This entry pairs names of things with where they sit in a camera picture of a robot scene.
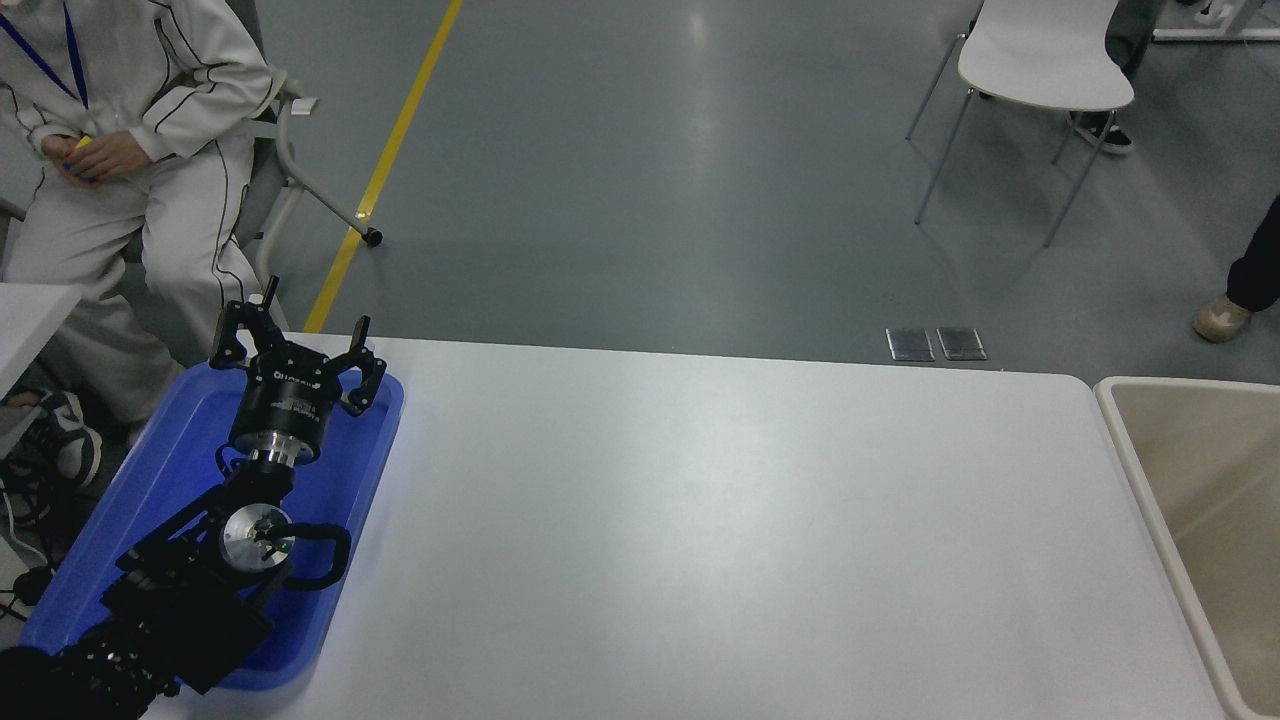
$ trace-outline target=person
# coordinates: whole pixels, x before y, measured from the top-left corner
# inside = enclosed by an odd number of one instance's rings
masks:
[[[1280,196],[1253,231],[1244,255],[1226,274],[1226,295],[1215,297],[1192,318],[1192,328],[1210,342],[1240,334],[1254,313],[1280,300]]]
[[[1164,6],[1164,0],[1120,0],[1111,14],[1106,36],[1107,55],[1120,67],[1120,72],[1129,78],[1129,82],[1133,82],[1142,60],[1147,56],[1147,47],[1151,46],[1151,37]],[[1128,155],[1133,151],[1133,140],[1120,128],[1119,122],[1112,122],[1103,132],[1107,115],[1108,113],[1083,113],[1079,122],[1075,115],[1070,122],[1075,126],[1076,135],[1088,142],[1097,142],[1101,137],[1103,152]]]
[[[3,277],[79,286],[50,360],[136,437],[182,368],[118,292],[120,250],[141,229],[147,287],[201,341],[261,292],[232,227],[283,73],[225,0],[0,0],[0,122],[49,161]]]

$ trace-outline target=chair seat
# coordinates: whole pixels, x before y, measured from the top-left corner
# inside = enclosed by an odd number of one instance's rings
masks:
[[[988,95],[1051,110],[1115,110],[1133,101],[1133,86],[1101,38],[1052,32],[983,32],[979,22],[960,51],[960,77]]]

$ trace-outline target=robotic arm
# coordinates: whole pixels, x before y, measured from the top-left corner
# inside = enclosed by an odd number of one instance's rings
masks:
[[[101,602],[111,615],[52,657],[36,648],[0,653],[0,697],[32,698],[17,720],[136,719],[178,680],[204,694],[262,643],[273,624],[261,609],[279,589],[320,591],[342,579],[351,536],[340,525],[293,521],[282,509],[294,465],[320,456],[334,405],[360,415],[371,404],[387,364],[365,347],[369,318],[356,323],[351,347],[337,357],[291,342],[261,304],[223,309],[209,364],[248,377],[228,443],[216,459],[225,482],[161,523],[116,560],[122,575]],[[237,333],[247,329],[256,355]],[[343,393],[338,375],[361,372]],[[228,466],[221,451],[244,459]],[[298,578],[289,553],[298,542],[333,542],[329,571]],[[12,689],[5,685],[13,684]]]

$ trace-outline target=blue tray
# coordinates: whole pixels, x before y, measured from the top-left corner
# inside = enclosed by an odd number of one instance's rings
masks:
[[[342,375],[348,389],[358,380],[355,372]],[[108,611],[99,598],[120,575],[115,559],[223,482],[214,451],[227,442],[244,382],[243,372],[207,365],[178,378],[27,621],[23,644],[58,652],[105,620]],[[355,553],[403,404],[403,387],[388,374],[374,405],[360,418],[334,407],[320,459],[297,468],[284,511],[296,523],[346,527]],[[332,543],[300,543],[291,555],[294,573],[323,575],[332,550]],[[297,676],[319,652],[340,592],[342,583],[320,592],[278,592],[264,609],[275,630],[219,687],[261,691]]]

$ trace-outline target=yellow floor line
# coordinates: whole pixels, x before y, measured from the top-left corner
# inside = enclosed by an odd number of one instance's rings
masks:
[[[431,47],[426,51],[422,67],[417,70],[417,78],[413,79],[413,87],[410,88],[408,97],[404,99],[404,106],[401,108],[399,118],[396,119],[396,127],[392,128],[392,135],[387,138],[387,146],[383,147],[383,156],[378,160],[378,167],[374,168],[374,176],[369,178],[365,196],[360,200],[360,206],[356,209],[356,217],[366,223],[374,214],[378,196],[383,192],[387,176],[390,174],[392,164],[396,163],[396,155],[399,154],[401,142],[404,141],[404,135],[408,133],[408,126],[413,122],[413,114],[417,113],[422,92],[426,90],[428,81],[431,79],[431,70],[435,69],[435,61],[440,58],[440,51],[444,50],[444,41],[448,40],[449,31],[453,29],[453,20],[458,17],[461,8],[462,0],[452,0],[449,9],[444,12],[440,28],[435,31],[435,40],[431,41]],[[333,259],[333,265],[329,266],[329,275],[325,278],[324,286],[320,287],[320,295],[316,296],[315,305],[311,306],[311,314],[307,315],[307,322],[302,325],[303,332],[317,333],[324,328],[324,322],[329,316],[329,310],[333,309],[333,301],[338,297],[338,288],[342,287],[342,281],[347,277],[347,268],[351,265],[351,259],[356,255],[358,245],[360,233],[355,229],[348,229],[347,237],[342,241],[342,247],[338,249],[338,255]]]

